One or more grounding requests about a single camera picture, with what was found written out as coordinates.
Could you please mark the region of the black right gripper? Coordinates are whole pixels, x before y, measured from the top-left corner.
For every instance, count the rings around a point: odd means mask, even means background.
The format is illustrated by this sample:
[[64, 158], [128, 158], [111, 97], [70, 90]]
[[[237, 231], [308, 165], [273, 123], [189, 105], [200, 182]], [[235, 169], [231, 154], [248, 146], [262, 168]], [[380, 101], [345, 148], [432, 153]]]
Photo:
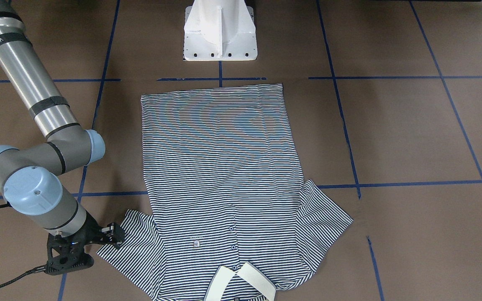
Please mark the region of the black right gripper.
[[115, 222], [106, 227], [99, 226], [97, 222], [85, 222], [81, 229], [68, 237], [49, 234], [46, 243], [48, 259], [45, 273], [62, 275], [88, 269], [95, 261], [86, 253], [86, 246], [111, 245], [119, 249], [125, 241], [126, 233]]

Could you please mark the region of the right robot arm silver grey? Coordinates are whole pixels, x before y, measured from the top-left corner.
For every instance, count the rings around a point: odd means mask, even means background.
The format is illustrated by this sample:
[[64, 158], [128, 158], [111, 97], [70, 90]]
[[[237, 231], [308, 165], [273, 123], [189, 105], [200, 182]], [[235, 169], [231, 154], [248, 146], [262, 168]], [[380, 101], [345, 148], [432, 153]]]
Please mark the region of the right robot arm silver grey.
[[15, 90], [36, 141], [0, 144], [0, 194], [6, 206], [47, 236], [46, 261], [30, 273], [61, 275], [92, 267], [91, 245], [120, 247], [117, 223], [99, 224], [61, 176], [105, 154], [101, 135], [85, 128], [50, 76], [26, 33], [19, 12], [0, 0], [0, 68]]

